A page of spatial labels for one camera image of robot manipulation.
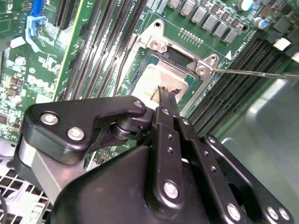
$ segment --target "metal bolt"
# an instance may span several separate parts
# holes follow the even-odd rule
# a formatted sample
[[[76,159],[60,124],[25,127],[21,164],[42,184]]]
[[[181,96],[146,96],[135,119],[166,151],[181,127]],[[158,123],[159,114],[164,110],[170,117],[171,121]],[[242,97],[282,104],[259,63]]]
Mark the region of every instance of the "metal bolt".
[[[288,213],[286,213],[284,209],[279,208],[279,213],[281,214],[282,218],[284,218],[285,220],[290,220]]]
[[[166,47],[161,47],[161,51],[165,52],[166,51]]]
[[[175,199],[178,197],[178,188],[173,183],[166,181],[164,183],[164,191],[168,197]]]
[[[169,115],[169,112],[168,112],[167,109],[163,108],[162,111],[163,111],[163,113],[165,113],[166,115]]]
[[[239,221],[241,219],[241,214],[239,213],[238,209],[231,203],[226,206],[229,215],[235,220]]]
[[[199,69],[199,74],[200,75],[204,75],[206,73],[206,69],[205,68],[200,68]]]
[[[85,134],[82,129],[78,127],[72,127],[67,131],[67,136],[74,141],[81,141],[85,137]]]
[[[216,143],[215,139],[213,139],[211,136],[208,137],[208,139],[210,140],[211,143]]]
[[[41,116],[41,121],[47,125],[55,125],[58,123],[59,119],[55,114],[52,113],[44,113]]]
[[[278,220],[278,214],[275,212],[275,210],[272,207],[267,207],[267,210],[273,219]]]
[[[135,106],[138,106],[138,107],[142,107],[142,104],[141,104],[141,102],[140,101],[138,101],[138,100],[135,100],[134,101],[134,104],[135,104]]]
[[[185,125],[189,125],[189,122],[188,122],[187,119],[185,119],[185,118],[183,118],[183,123],[184,123]]]

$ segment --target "dimm slot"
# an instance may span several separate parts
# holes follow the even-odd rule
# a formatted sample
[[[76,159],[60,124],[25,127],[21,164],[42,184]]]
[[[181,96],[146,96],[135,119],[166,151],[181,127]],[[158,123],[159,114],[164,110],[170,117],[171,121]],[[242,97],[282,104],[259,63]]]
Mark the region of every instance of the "dimm slot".
[[[69,27],[76,0],[60,0],[54,25],[62,30]]]
[[[265,52],[259,57],[259,60],[263,60],[263,64],[254,70],[273,72],[274,70],[270,66],[273,65],[273,62],[280,60],[280,56],[280,53],[270,51],[269,48],[266,49]],[[266,78],[261,77],[247,77],[247,81],[239,88],[239,90],[234,92],[232,97],[228,98],[226,102],[219,107],[219,113],[217,113],[217,116],[212,116],[209,117],[208,120],[205,120],[204,124],[201,125],[201,127],[197,130],[197,133],[199,135],[210,133],[211,130],[214,130],[213,127],[215,127],[217,122],[224,120],[224,115],[226,117],[232,117],[236,110],[235,105],[244,105],[247,102],[246,99],[249,99],[251,96],[253,96],[253,94],[266,82],[266,80]]]
[[[258,58],[260,56],[260,54],[255,54],[256,51],[258,51],[260,53],[260,48],[261,48],[261,43],[259,43],[259,41],[257,41],[257,44],[253,44],[253,46],[255,47],[254,49],[251,48],[249,52],[247,52],[246,56],[247,57],[243,57],[242,60],[238,63],[237,65],[237,69],[239,70],[251,70],[253,69],[253,66],[255,65],[254,63],[250,63],[252,61],[252,59],[255,61],[256,58]],[[198,117],[196,117],[196,120],[194,121],[193,125],[195,126],[195,130],[199,129],[199,124],[201,124],[201,122],[197,122],[198,120],[207,120],[208,116],[212,116],[215,114],[216,111],[216,107],[219,107],[219,105],[221,105],[221,103],[223,103],[224,100],[226,100],[226,98],[228,98],[233,92],[234,90],[236,90],[236,88],[238,86],[240,86],[242,84],[242,82],[246,79],[246,76],[244,75],[236,75],[236,74],[224,74],[224,76],[230,76],[230,79],[228,80],[227,83],[225,83],[224,86],[222,86],[221,91],[217,93],[216,97],[213,99],[212,102],[209,103],[209,106],[205,106],[204,110],[202,111],[201,114],[198,115]]]
[[[247,45],[244,49],[246,52],[244,57],[239,57],[238,61],[235,61],[230,69],[240,69],[246,62],[247,58],[250,58],[256,51],[256,49],[261,45],[261,40],[253,41],[252,44]],[[225,74],[222,75],[220,80],[216,83],[215,87],[208,93],[208,95],[191,113],[189,120],[195,124],[197,120],[201,117],[202,113],[204,113],[209,106],[216,100],[215,98],[219,96],[228,85],[231,84],[235,80],[235,74]]]
[[[274,66],[269,70],[269,72],[275,72],[286,60],[287,57],[284,56],[281,57],[278,61],[275,61]],[[265,78],[259,78],[258,84],[256,84],[248,93],[246,93],[245,96],[242,97],[241,101],[236,102],[236,106],[233,107],[233,113],[227,113],[225,117],[221,118],[220,121],[218,121],[210,128],[209,132],[211,134],[216,134],[220,130],[220,128],[223,127],[223,125],[225,125],[232,118],[232,116],[239,110],[239,108],[241,108],[252,97],[253,94],[250,93],[255,93],[260,87],[262,87],[266,80],[267,79]]]
[[[108,5],[107,1],[104,1],[104,3],[106,4],[104,6],[104,9],[106,9],[106,7]],[[104,14],[101,13],[101,6],[102,6],[102,0],[98,0],[95,3],[95,7],[93,9],[93,15],[91,16],[90,22],[88,24],[88,30],[87,30],[87,33],[86,33],[83,41],[82,41],[82,44],[81,44],[82,47],[80,49],[80,53],[77,58],[75,67],[71,73],[70,81],[65,90],[63,100],[68,100],[68,99],[72,98],[72,95],[73,95],[72,90],[76,89],[76,87],[78,86],[78,83],[80,82],[80,77],[78,77],[77,74],[78,74],[78,71],[81,70],[81,68],[84,66],[84,59],[86,58],[85,52],[89,48],[90,43],[94,43],[96,35],[93,35],[93,32],[99,30],[101,21],[103,20]]]
[[[92,64],[95,59],[96,53],[99,50],[100,42],[102,41],[109,24],[112,27],[115,25],[115,20],[113,20],[111,23],[111,18],[113,15],[113,11],[115,10],[116,4],[117,0],[112,0],[105,5],[105,12],[103,14],[104,20],[101,20],[101,25],[97,30],[97,35],[95,37],[94,43],[92,44],[92,47],[89,49],[88,57],[82,62],[82,65],[80,66],[81,69],[77,71],[77,73],[79,74],[79,78],[77,79],[72,99],[79,99],[81,97],[85,82],[92,72]],[[110,37],[112,33],[113,31],[110,29],[109,33],[107,34],[107,37]]]
[[[115,51],[116,54],[114,55],[114,60],[112,61],[112,63],[110,63],[110,66],[108,67],[108,72],[105,76],[106,79],[101,83],[101,86],[97,92],[96,96],[98,98],[104,96],[105,90],[107,89],[107,86],[109,85],[109,83],[111,81],[112,75],[114,74],[114,71],[115,71],[116,67],[118,66],[117,59],[121,57],[122,53],[124,52],[125,48],[127,47],[128,43],[131,39],[131,36],[134,32],[135,26],[137,25],[138,20],[136,20],[134,18],[139,18],[141,16],[141,13],[143,12],[143,9],[145,8],[146,4],[147,4],[147,1],[140,0],[138,2],[137,9],[133,13],[133,16],[132,16],[133,19],[131,20],[130,24],[128,25],[127,31],[124,35],[125,39],[120,43],[119,46],[117,46],[117,49]]]
[[[255,70],[255,67],[258,65],[258,62],[260,60],[262,60],[267,53],[269,52],[270,49],[267,49],[267,46],[262,46],[259,50],[258,53],[254,55],[253,58],[250,58],[247,60],[247,66],[241,67],[240,69],[245,69],[245,70]],[[227,103],[228,101],[231,102],[233,100],[233,98],[235,96],[238,95],[238,91],[243,91],[245,90],[245,86],[249,83],[251,83],[251,81],[253,79],[255,79],[255,77],[250,77],[250,76],[243,76],[243,75],[238,75],[237,76],[239,78],[239,82],[237,82],[237,85],[231,85],[230,88],[228,88],[228,95],[226,95],[225,97],[223,97],[223,101],[219,104],[214,105],[211,109],[210,112],[207,113],[203,118],[200,119],[200,122],[197,122],[197,124],[195,125],[195,130],[196,132],[200,132],[200,130],[207,124],[210,122],[210,120],[212,120],[214,118],[214,115],[220,111],[223,112],[224,110],[227,110],[227,106],[223,106],[223,104]]]
[[[121,11],[120,15],[117,17],[116,20],[116,26],[113,29],[113,35],[111,35],[107,40],[106,40],[106,45],[103,47],[103,51],[100,55],[99,60],[97,61],[96,64],[96,71],[91,75],[90,81],[88,83],[88,89],[86,93],[84,94],[84,98],[91,98],[92,94],[98,84],[98,81],[102,75],[103,68],[106,64],[107,61],[107,56],[104,57],[106,54],[109,54],[110,51],[112,50],[112,47],[115,45],[115,42],[117,38],[120,35],[120,32],[122,28],[125,26],[127,20],[126,18],[128,17],[128,13],[132,4],[131,0],[124,0],[121,2],[123,5],[121,6]]]

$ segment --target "green circuit board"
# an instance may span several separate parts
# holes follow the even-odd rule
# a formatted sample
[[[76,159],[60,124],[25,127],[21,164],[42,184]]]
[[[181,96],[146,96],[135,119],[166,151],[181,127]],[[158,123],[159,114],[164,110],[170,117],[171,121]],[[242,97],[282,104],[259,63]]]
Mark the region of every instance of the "green circuit board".
[[[291,0],[276,0],[271,10],[267,12],[265,12],[265,7],[270,4],[269,0],[255,0],[248,11],[238,9],[238,0],[179,0],[175,8],[171,7],[171,0],[73,0],[71,2],[74,7],[71,10],[68,26],[61,28],[57,26],[56,19],[57,13],[61,9],[60,5],[64,1],[0,1],[0,40],[14,43],[15,39],[21,40],[20,38],[22,38],[20,45],[15,46],[14,43],[2,53],[0,63],[0,136],[3,138],[14,142],[18,140],[23,114],[30,105],[87,98],[86,92],[90,88],[93,74],[99,74],[99,76],[89,95],[93,98],[98,97],[101,82],[108,76],[109,68],[114,68],[111,70],[111,79],[107,80],[107,86],[101,95],[111,96],[115,89],[120,66],[120,63],[116,65],[116,60],[113,57],[117,49],[121,49],[120,46],[126,43],[126,32],[133,20],[136,23],[131,34],[136,36],[141,35],[153,22],[163,21],[165,38],[199,58],[216,54],[219,57],[218,68],[228,68],[240,55],[258,30],[254,25],[254,19],[261,16],[260,14],[264,15],[262,17],[267,19],[269,24],[274,24],[278,18],[283,17],[292,21],[293,29],[298,26],[294,22],[297,19],[295,15],[298,12],[298,6]],[[45,18],[43,24],[36,24],[36,35],[31,37],[39,48],[39,51],[35,52],[28,43],[25,33],[26,22],[30,17],[33,5],[37,2],[43,3],[41,16]],[[187,2],[191,2],[193,7],[188,15],[183,15],[182,9]],[[142,4],[145,7],[136,16],[139,6]],[[286,5],[292,8],[289,14],[278,13]],[[204,24],[209,26],[205,20],[200,24],[193,22],[193,16],[199,8],[206,12],[206,19],[212,15],[217,24],[222,22],[227,29],[233,30],[236,34],[235,38],[231,42],[224,41],[223,37],[213,35],[214,29],[203,28]],[[103,26],[103,21],[109,17],[111,19],[108,20],[106,29],[102,32],[102,38],[94,45],[93,41],[98,35],[99,26]],[[272,30],[272,26],[269,25],[265,32],[269,33]],[[96,62],[101,57],[100,55],[104,51],[103,46],[107,44],[108,40],[113,40],[112,44],[109,43],[111,45],[109,54],[104,56],[108,59],[103,60],[101,71],[96,71],[98,67]],[[87,77],[80,81],[82,89],[76,92],[76,81],[80,80],[82,71],[75,72],[76,66],[82,58],[87,58],[88,52],[92,49],[97,49],[95,58],[88,64]],[[121,81],[118,94],[130,94],[135,86],[136,76],[139,73],[142,74],[149,64],[157,65],[159,61],[159,57],[150,49],[140,48],[133,62],[128,65],[128,71]],[[186,74],[185,82],[188,84],[188,89],[178,102],[181,110],[203,83],[196,74]],[[205,86],[193,105],[188,108],[185,116],[195,110],[221,76],[222,74],[214,74],[209,85]],[[132,145],[134,143],[130,142],[122,147],[110,148],[105,153],[105,158],[107,160],[113,158]],[[94,156],[95,160],[99,160],[101,153],[102,151],[97,152]]]

